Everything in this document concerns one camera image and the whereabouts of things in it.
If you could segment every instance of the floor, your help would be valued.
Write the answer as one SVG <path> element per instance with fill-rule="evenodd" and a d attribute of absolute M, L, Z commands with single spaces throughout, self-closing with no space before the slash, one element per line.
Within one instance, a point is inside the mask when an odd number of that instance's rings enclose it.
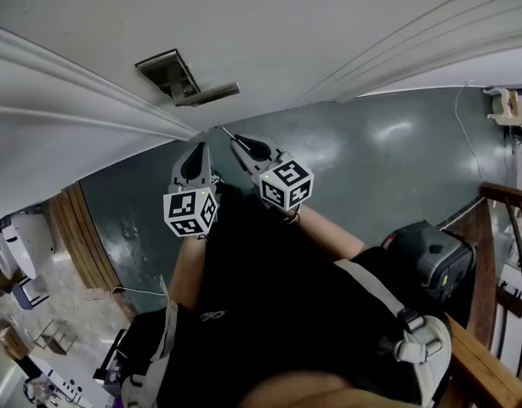
<path fill-rule="evenodd" d="M 128 328 L 129 322 L 108 292 L 85 288 L 52 219 L 49 226 L 55 241 L 55 254 L 25 289 L 31 298 L 48 294 L 49 299 L 33 310 L 25 311 L 12 295 L 4 295 L 0 297 L 0 319 L 10 322 L 28 345 L 32 345 L 34 338 L 52 319 L 64 323 L 67 327 L 67 337 L 63 340 L 65 347 L 77 336 L 68 355 L 86 371 L 94 373 L 119 330 Z"/>
<path fill-rule="evenodd" d="M 511 184 L 511 144 L 504 141 L 502 128 L 485 118 L 489 99 L 480 89 L 466 88 L 458 105 L 481 177 L 454 117 L 457 93 L 457 88 L 430 89 L 346 105 L 320 103 L 227 128 L 272 138 L 305 161 L 315 173 L 308 204 L 376 245 L 406 224 L 440 223 L 471 202 L 484 180 Z M 162 195 L 185 146 L 201 140 L 209 143 L 214 166 L 227 183 L 251 188 L 230 152 L 229 137 L 217 128 L 82 180 L 94 223 L 124 286 L 158 292 L 157 276 L 170 280 L 180 240 L 162 220 Z M 139 311 L 162 306 L 153 295 L 129 296 Z"/>

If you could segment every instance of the white wire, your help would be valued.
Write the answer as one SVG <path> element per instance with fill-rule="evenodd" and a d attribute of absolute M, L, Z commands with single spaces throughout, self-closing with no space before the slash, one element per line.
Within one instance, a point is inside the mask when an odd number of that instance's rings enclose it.
<path fill-rule="evenodd" d="M 128 287 L 116 287 L 111 292 L 115 292 L 116 290 L 129 290 L 131 292 L 137 293 L 148 293 L 149 295 L 157 295 L 157 296 L 167 296 L 165 293 L 157 293 L 157 292 L 148 292 L 147 290 L 137 290 L 137 289 L 129 289 Z"/>
<path fill-rule="evenodd" d="M 506 186 L 507 182 L 508 182 L 508 173 L 509 173 L 509 167 L 508 167 L 508 162 L 507 162 L 508 145 L 506 144 L 506 140 L 503 142 L 505 142 L 505 154 L 502 159 L 505 161 L 505 168 L 507 169 L 507 171 L 505 173 L 505 183 L 503 183 L 503 184 Z"/>
<path fill-rule="evenodd" d="M 467 132 L 465 131 L 465 127 L 463 126 L 463 123 L 462 123 L 462 120 L 459 119 L 459 115 L 457 114 L 457 101 L 459 100 L 459 95 L 462 93 L 462 91 L 468 86 L 468 82 L 465 83 L 462 88 L 459 90 L 459 92 L 457 93 L 456 95 L 456 103 L 454 104 L 454 115 L 456 115 L 456 119 L 457 119 L 457 122 L 459 122 L 459 125 L 461 126 L 462 128 L 462 132 L 463 132 L 463 135 L 465 136 L 465 140 L 467 140 L 467 145 L 469 147 L 469 149 L 471 150 L 471 152 L 473 153 L 473 156 L 474 158 L 476 159 L 476 166 L 478 167 L 479 169 L 479 176 L 481 179 L 483 180 L 488 180 L 486 177 L 484 177 L 484 175 L 482 175 L 482 171 L 480 170 L 480 160 L 478 158 L 478 156 L 476 155 L 476 153 L 474 152 L 473 150 L 473 146 L 471 145 L 471 141 L 468 140 L 468 135 L 467 135 Z"/>
<path fill-rule="evenodd" d="M 485 200 L 485 198 L 482 196 L 482 198 L 480 198 L 478 201 L 476 201 L 471 207 L 469 207 L 467 210 L 465 210 L 465 212 L 463 212 L 462 214 L 460 214 L 459 216 L 457 216 L 457 218 L 451 220 L 448 224 L 446 224 L 445 226 L 443 227 L 440 227 L 439 230 L 446 230 L 450 225 L 454 224 L 455 222 L 457 222 L 459 219 L 461 219 L 463 216 L 465 216 L 467 213 L 469 213 L 471 210 L 473 210 L 476 206 L 478 206 L 483 200 Z"/>

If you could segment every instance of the white equipment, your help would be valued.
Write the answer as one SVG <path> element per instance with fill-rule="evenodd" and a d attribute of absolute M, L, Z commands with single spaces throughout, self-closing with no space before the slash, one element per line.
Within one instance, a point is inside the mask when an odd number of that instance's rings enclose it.
<path fill-rule="evenodd" d="M 236 160 L 252 176 L 263 200 L 289 210 L 312 196 L 312 171 L 280 150 L 274 141 L 223 130 L 231 137 L 230 148 Z"/>
<path fill-rule="evenodd" d="M 484 94 L 491 95 L 491 108 L 493 113 L 487 115 L 488 118 L 495 119 L 499 125 L 519 125 L 520 106 L 522 101 L 518 93 L 505 88 L 484 89 Z"/>
<path fill-rule="evenodd" d="M 312 171 L 296 159 L 259 174 L 261 197 L 284 210 L 310 198 L 313 183 Z"/>
<path fill-rule="evenodd" d="M 210 231 L 218 210 L 212 179 L 210 149 L 204 142 L 188 149 L 174 165 L 169 193 L 162 199 L 165 223 L 178 237 L 206 236 Z"/>
<path fill-rule="evenodd" d="M 3 233 L 0 233 L 0 271 L 9 280 L 12 279 L 14 272 L 19 268 L 14 256 L 9 250 L 8 243 Z"/>
<path fill-rule="evenodd" d="M 34 280 L 54 253 L 54 240 L 46 218 L 41 213 L 13 214 L 3 235 L 23 273 Z"/>
<path fill-rule="evenodd" d="M 78 365 L 77 359 L 59 355 L 49 348 L 35 345 L 29 353 L 34 364 L 76 406 L 82 408 L 106 408 L 114 398 L 87 373 L 87 367 Z"/>

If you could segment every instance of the chair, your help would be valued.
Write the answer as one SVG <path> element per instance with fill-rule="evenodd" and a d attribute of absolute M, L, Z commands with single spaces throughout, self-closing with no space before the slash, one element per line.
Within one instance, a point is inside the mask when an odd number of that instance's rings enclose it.
<path fill-rule="evenodd" d="M 29 299 L 23 290 L 23 286 L 30 280 L 31 279 L 28 276 L 25 276 L 17 284 L 12 286 L 12 293 L 22 309 L 34 309 L 37 305 L 49 298 L 49 295 L 46 295 L 40 299 L 40 296 L 38 295 L 33 299 Z"/>

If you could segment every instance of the backpack strap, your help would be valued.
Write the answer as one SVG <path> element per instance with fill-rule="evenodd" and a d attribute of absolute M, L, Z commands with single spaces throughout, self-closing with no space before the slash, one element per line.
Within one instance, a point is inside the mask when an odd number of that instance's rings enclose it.
<path fill-rule="evenodd" d="M 352 275 L 365 290 L 378 298 L 391 314 L 403 323 L 410 337 L 403 337 L 403 340 L 393 345 L 392 350 L 397 361 L 422 364 L 442 350 L 442 342 L 426 325 L 425 318 L 416 310 L 405 307 L 376 276 L 361 265 L 348 260 L 340 260 L 335 264 Z"/>
<path fill-rule="evenodd" d="M 126 408 L 156 407 L 157 395 L 165 377 L 170 351 L 174 347 L 176 325 L 178 322 L 178 305 L 168 295 L 164 279 L 160 278 L 161 289 L 167 296 L 165 328 L 157 347 L 151 357 L 150 366 L 145 376 L 133 375 L 122 385 L 122 402 Z"/>

